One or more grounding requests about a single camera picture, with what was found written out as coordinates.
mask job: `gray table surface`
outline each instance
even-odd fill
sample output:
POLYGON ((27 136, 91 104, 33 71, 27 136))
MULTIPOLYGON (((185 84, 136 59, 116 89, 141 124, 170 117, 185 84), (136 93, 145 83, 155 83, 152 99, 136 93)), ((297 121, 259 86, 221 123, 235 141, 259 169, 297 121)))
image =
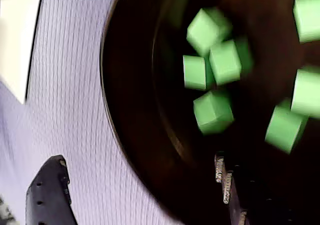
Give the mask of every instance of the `gray table surface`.
POLYGON ((58 154, 79 225, 179 223, 132 171, 105 113, 99 57, 112 2, 42 0, 26 104, 0 83, 0 193, 22 225, 27 188, 58 154))

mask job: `green cube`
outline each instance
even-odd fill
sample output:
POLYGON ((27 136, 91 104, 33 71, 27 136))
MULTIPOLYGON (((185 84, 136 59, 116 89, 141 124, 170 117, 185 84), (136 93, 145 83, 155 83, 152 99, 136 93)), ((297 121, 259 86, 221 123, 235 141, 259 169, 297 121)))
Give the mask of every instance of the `green cube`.
POLYGON ((203 134, 221 133, 234 121, 229 99, 221 93, 207 92, 193 101, 193 110, 203 134))
POLYGON ((217 85, 223 85, 240 79, 241 60, 233 40, 214 45, 209 60, 217 85))
POLYGON ((251 72, 254 65, 254 59, 249 48, 248 40, 242 37, 236 39, 234 43, 241 63, 241 73, 248 74, 251 72))
POLYGON ((186 39, 205 57, 211 46, 222 42, 230 31, 230 23, 218 9, 200 9, 187 29, 186 39))
POLYGON ((214 78, 209 62, 199 56, 183 56, 184 86, 188 89, 206 90, 214 78))
POLYGON ((320 39, 320 0, 295 0, 293 13, 301 43, 320 39))
POLYGON ((289 154, 302 136, 307 120, 305 116, 290 111, 290 102, 285 101, 274 108, 265 140, 289 154))
POLYGON ((320 119, 320 72, 311 69, 298 69, 291 110, 320 119))

